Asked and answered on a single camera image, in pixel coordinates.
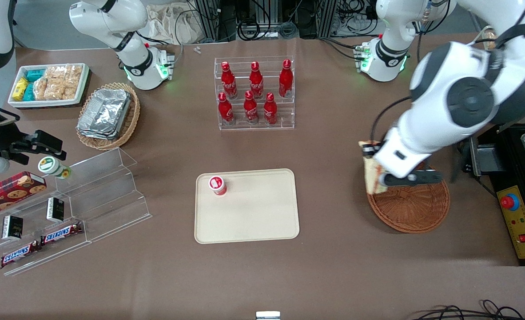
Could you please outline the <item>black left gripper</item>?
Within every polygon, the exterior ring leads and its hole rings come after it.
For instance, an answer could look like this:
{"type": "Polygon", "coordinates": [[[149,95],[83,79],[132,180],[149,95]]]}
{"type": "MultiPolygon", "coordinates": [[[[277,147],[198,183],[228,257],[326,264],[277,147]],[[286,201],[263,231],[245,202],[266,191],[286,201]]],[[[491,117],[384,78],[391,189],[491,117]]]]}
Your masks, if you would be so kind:
{"type": "MultiPolygon", "coordinates": [[[[362,144],[362,156],[370,159],[376,154],[374,144],[362,144]]],[[[413,171],[404,178],[397,178],[390,173],[382,173],[379,177],[379,183],[385,187],[397,186],[417,186],[424,184],[439,184],[443,177],[441,172],[437,171],[413,171]]]]}

